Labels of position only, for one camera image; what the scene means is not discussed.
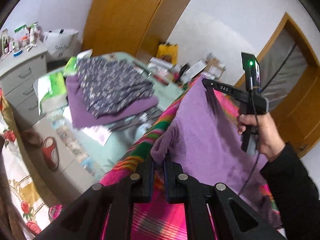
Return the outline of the person's right forearm black sleeve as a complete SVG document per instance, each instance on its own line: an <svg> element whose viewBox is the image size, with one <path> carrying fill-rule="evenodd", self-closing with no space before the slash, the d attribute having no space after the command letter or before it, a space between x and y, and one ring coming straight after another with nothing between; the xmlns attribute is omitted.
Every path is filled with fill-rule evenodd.
<svg viewBox="0 0 320 240"><path fill-rule="evenodd" d="M319 239L319 192L292 146L260 170L280 212L287 239Z"/></svg>

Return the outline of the person's right hand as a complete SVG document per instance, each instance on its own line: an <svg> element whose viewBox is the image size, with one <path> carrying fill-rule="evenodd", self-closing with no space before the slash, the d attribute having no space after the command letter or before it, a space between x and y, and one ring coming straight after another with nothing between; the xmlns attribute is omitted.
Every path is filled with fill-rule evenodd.
<svg viewBox="0 0 320 240"><path fill-rule="evenodd" d="M237 116L238 133L242 135L247 126L258 129L258 151L264 154L269 162L274 161L285 147L285 142L281 138L276 123L270 113L264 115L244 115Z"/></svg>

